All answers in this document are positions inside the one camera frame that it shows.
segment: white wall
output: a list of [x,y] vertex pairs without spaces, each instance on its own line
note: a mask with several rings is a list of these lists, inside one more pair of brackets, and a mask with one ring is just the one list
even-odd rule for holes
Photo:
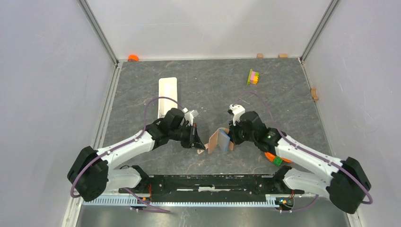
[[365,227],[398,226],[401,212],[400,1],[341,1],[306,59],[333,152],[360,161],[372,183]]
[[301,56],[330,0],[87,0],[117,58]]
[[0,226],[61,225],[112,63],[75,0],[0,1]]

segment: white gear rack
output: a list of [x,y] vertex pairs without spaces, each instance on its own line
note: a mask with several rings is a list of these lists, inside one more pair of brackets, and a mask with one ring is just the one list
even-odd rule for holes
[[[149,194],[141,194],[139,197],[148,196]],[[264,202],[151,202],[150,205],[158,207],[279,207],[274,203],[275,200],[276,197],[266,196]],[[101,195],[92,201],[84,201],[82,205],[145,207],[145,204],[138,202],[131,195]]]

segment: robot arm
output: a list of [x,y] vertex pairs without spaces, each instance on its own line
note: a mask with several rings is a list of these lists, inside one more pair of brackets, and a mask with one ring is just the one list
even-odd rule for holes
[[164,118],[148,124],[144,132],[141,130],[123,141],[98,150],[91,147],[82,149],[67,175],[68,180],[73,183],[82,169],[90,161],[98,158],[75,185],[85,201],[91,201],[103,192],[136,187],[141,181],[140,173],[136,169],[115,168],[139,154],[166,144],[169,140],[180,141],[184,148],[205,149],[198,136],[196,124],[193,123],[196,115],[196,111],[172,108]]
[[[269,152],[291,160],[310,171],[307,173],[290,166],[283,166],[275,174],[278,187],[281,183],[290,189],[318,194],[329,198],[342,211],[354,213],[365,197],[365,193],[346,174],[331,165],[335,163],[350,172],[368,191],[370,190],[371,184],[355,159],[349,157],[344,161],[325,155],[300,144],[283,132],[284,138],[278,129],[267,128],[255,111],[246,112],[240,105],[231,105],[228,112],[233,115],[233,120],[229,123],[229,136],[234,144],[251,141],[262,152]],[[298,146],[309,150],[312,154],[299,150]]]

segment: gray floor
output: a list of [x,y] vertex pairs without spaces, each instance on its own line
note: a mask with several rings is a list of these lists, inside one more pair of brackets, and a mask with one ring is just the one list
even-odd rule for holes
[[[260,73],[257,85],[246,85],[249,69]],[[145,104],[158,95],[158,79],[177,77],[178,101],[188,109],[197,109],[195,118],[200,138],[207,142],[218,127],[227,127],[228,106],[245,91],[256,91],[268,100],[281,129],[299,142],[329,154],[322,124],[311,99],[309,87],[297,59],[245,59],[196,61],[145,61],[122,65],[104,146],[137,133],[143,125]],[[272,120],[254,96],[242,97],[246,110],[255,110],[266,123]],[[157,102],[149,108],[148,121],[157,117]],[[171,141],[156,150],[129,160],[148,174],[219,174],[274,173],[278,170],[252,143],[243,143],[234,151],[218,148],[213,154],[182,149]],[[296,206],[310,199],[296,200]],[[308,210],[282,214],[261,208],[169,208],[172,214],[137,214],[127,207],[83,206],[80,227],[205,227],[270,226],[299,227],[349,226],[345,213],[325,199]]]
[[[260,73],[259,83],[247,85],[249,70]],[[195,61],[126,62],[118,81],[104,146],[137,133],[143,125],[145,103],[158,95],[160,78],[177,77],[178,101],[196,109],[201,140],[206,143],[219,127],[228,127],[228,107],[245,91],[256,91],[268,100],[280,129],[299,142],[329,153],[309,87],[297,59],[241,59]],[[272,126],[267,111],[255,96],[239,103],[256,111]],[[149,107],[149,122],[157,118],[157,102]],[[209,155],[183,149],[179,142],[141,154],[128,162],[148,174],[274,173],[270,163],[252,143],[243,143],[228,153],[216,149]]]

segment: green square object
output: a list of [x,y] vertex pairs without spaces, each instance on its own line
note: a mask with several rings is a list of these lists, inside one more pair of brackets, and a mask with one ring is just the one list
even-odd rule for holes
[[273,164],[275,164],[276,166],[280,166],[282,162],[283,162],[283,160],[282,160],[280,157],[278,157],[278,156],[276,156],[276,157],[273,159]]

